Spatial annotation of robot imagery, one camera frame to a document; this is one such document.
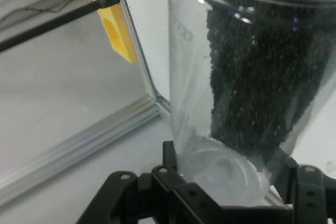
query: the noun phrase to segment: yellow clamp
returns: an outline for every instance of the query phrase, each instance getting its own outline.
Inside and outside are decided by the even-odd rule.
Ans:
[[[119,5],[98,10],[113,49],[128,62],[136,62],[136,54]]]

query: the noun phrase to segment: black mechanical clamp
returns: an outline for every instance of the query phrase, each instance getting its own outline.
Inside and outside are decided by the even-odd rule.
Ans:
[[[160,224],[322,224],[336,219],[336,180],[290,159],[274,184],[284,207],[219,206],[196,183],[176,172],[173,142],[163,143],[163,165],[137,177],[112,173],[78,224],[135,224],[152,217]]]

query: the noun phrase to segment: black granules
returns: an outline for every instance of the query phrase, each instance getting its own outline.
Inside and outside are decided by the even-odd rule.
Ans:
[[[267,163],[314,99],[335,44],[332,8],[208,2],[211,135]]]

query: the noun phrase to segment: black rod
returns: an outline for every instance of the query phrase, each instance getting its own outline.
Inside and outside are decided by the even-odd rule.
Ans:
[[[20,33],[13,36],[12,38],[0,42],[0,53],[30,39],[33,39],[41,34],[51,31],[57,27],[60,27],[85,15],[93,13],[100,8],[106,8],[118,4],[120,1],[121,0],[96,0],[89,4],[83,5],[75,10],[60,15],[57,18],[33,27],[28,31],[24,31],[23,33]]]
[[[96,1],[93,1],[87,5],[83,5],[75,10],[72,10],[68,13],[65,13],[57,18],[54,18],[48,22],[45,22],[41,25],[33,27],[23,33],[13,36],[12,38],[6,39],[0,42],[0,52],[3,52],[9,48],[17,46],[23,42],[26,42],[30,39],[33,39],[41,34],[44,34],[48,31],[51,31],[57,27],[60,27],[64,24],[67,24],[71,21],[74,21],[80,17],[88,15],[100,8],[100,4]]]

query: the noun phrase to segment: transparent cylinder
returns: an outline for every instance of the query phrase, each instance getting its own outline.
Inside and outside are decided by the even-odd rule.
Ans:
[[[336,83],[335,0],[169,0],[178,171],[255,206]]]

